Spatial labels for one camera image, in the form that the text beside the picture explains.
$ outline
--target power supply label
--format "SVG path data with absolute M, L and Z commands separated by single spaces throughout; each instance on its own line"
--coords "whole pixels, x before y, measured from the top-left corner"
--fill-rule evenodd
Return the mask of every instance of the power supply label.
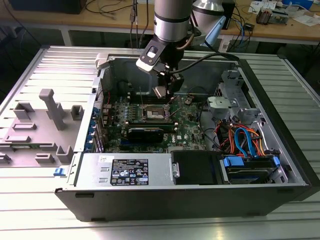
M 148 159 L 114 159 L 110 183 L 112 186 L 148 185 Z

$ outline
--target slotted aluminum surface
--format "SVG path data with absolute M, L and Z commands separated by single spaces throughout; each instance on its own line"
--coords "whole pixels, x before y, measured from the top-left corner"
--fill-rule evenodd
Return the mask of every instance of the slotted aluminum surface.
M 36 95 L 53 87 L 68 109 L 86 94 L 97 74 L 94 60 L 107 48 L 51 47 L 38 54 L 22 76 L 15 98 L 39 105 Z M 276 55 L 239 54 L 257 75 L 285 124 L 320 177 L 320 108 L 317 95 Z M 13 106 L 6 101 L 2 105 Z M 1 124 L 15 117 L 4 108 Z M 320 193 L 303 202 L 287 203 L 265 217 L 207 218 L 134 222 L 80 222 L 53 194 L 65 178 L 55 168 L 0 168 L 0 237 L 10 239 L 319 239 Z

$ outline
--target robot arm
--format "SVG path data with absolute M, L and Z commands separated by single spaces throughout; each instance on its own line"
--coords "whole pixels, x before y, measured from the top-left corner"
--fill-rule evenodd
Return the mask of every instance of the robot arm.
M 193 4 L 193 0 L 155 0 L 154 36 L 136 65 L 147 73 L 152 70 L 158 73 L 158 86 L 153 89 L 158 98 L 178 92 L 184 82 L 181 74 L 172 72 L 178 69 L 184 49 L 195 37 L 196 28 L 190 25 L 192 10 L 195 25 L 205 35 L 210 34 L 213 42 L 225 19 L 221 2 L 197 0 Z

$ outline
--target circuit board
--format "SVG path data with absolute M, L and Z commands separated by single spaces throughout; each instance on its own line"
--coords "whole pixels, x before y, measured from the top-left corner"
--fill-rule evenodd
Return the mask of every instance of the circuit board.
M 204 135 L 198 126 L 198 106 L 197 103 L 184 104 L 186 97 L 177 97 L 170 104 L 130 104 L 120 98 L 112 104 L 109 113 L 108 124 L 105 124 L 107 132 L 106 153 L 169 153 L 173 150 L 205 150 L 206 144 Z M 167 114 L 166 119 L 162 119 L 161 108 L 167 108 L 163 114 Z M 161 143 L 128 143 L 124 133 L 130 121 L 132 125 L 140 124 L 141 128 L 151 127 L 143 112 L 150 110 L 156 117 L 151 118 L 152 127 L 165 130 Z

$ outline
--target wooden desk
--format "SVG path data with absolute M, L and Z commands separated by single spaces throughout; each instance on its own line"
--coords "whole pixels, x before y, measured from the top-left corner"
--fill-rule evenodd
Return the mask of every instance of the wooden desk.
M 243 5 L 250 4 L 251 0 L 237 0 L 240 14 L 245 18 L 246 22 L 254 24 L 252 41 L 259 42 L 276 42 L 276 43 L 292 43 L 292 44 L 309 44 L 316 45 L 320 41 L 320 24 L 312 27 L 289 19 L 287 25 L 256 24 L 256 15 L 248 14 L 248 7 L 242 11 Z M 100 0 L 100 5 L 117 3 L 116 0 Z M 131 4 L 130 0 L 123 1 L 115 6 L 106 7 L 105 10 L 114 10 Z M 98 13 L 92 13 L 83 10 L 79 15 L 52 13 L 52 12 L 32 12 L 32 11 L 14 11 L 9 5 L 9 9 L 13 15 L 29 28 L 45 28 L 58 29 L 62 33 L 62 37 L 66 46 L 71 46 L 72 41 L 69 31 L 95 31 L 95 32 L 116 32 L 128 33 L 130 31 L 129 15 L 131 8 L 124 8 L 115 14 L 116 20 L 103 16 Z M 98 11 L 97 3 L 89 5 L 89 9 Z M 312 11 L 320 11 L 320 6 L 313 5 Z M 154 5 L 149 5 L 149 26 L 147 34 L 153 33 Z M 147 22 L 146 5 L 138 5 L 138 28 L 139 33 L 142 32 Z M 3 1 L 0 1 L 0 25 L 2 26 L 19 26 L 19 24 L 10 16 Z M 228 42 L 237 37 L 239 30 L 236 23 L 232 21 L 228 30 L 222 30 L 220 38 Z

